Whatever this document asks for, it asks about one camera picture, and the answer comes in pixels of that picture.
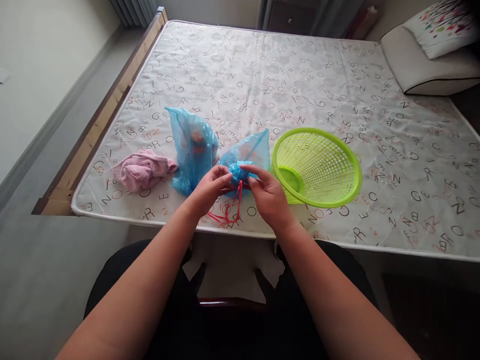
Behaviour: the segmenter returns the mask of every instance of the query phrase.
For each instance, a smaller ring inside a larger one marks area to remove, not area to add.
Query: person's right hand
[[[282,184],[270,172],[251,164],[242,164],[240,168],[258,176],[258,179],[250,176],[248,185],[255,197],[258,212],[273,231],[296,221],[290,212]]]

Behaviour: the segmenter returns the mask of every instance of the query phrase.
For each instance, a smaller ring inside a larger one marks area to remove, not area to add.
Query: pink towel
[[[112,169],[113,176],[128,191],[139,193],[153,187],[168,173],[174,173],[179,165],[153,150],[140,150],[120,161]]]

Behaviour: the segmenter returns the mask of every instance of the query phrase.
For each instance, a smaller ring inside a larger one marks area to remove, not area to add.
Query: white wall
[[[109,0],[1,0],[0,183],[119,24]]]
[[[391,29],[406,22],[415,14],[438,0],[369,0],[366,5],[375,5],[380,11],[380,19],[368,33],[365,40],[379,41]]]
[[[161,0],[169,20],[255,28],[260,0]]]

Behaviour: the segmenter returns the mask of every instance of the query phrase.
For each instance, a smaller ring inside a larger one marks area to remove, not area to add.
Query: green colander
[[[283,185],[289,204],[338,208],[362,187],[362,169],[338,137],[313,127],[284,133],[273,148],[270,172]]]

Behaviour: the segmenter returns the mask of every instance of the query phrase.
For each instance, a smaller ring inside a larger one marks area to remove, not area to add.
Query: white mattress cover
[[[114,164],[150,146],[175,158],[169,115],[183,107],[219,137],[219,157],[250,134],[315,127],[343,139],[363,171],[341,208],[291,205],[317,239],[346,248],[480,261],[479,137],[446,97],[405,96],[375,42],[169,21],[72,198],[81,216],[161,226],[184,198],[170,178],[140,194]],[[220,214],[222,197],[211,209]],[[240,220],[198,231],[274,238],[255,200]]]

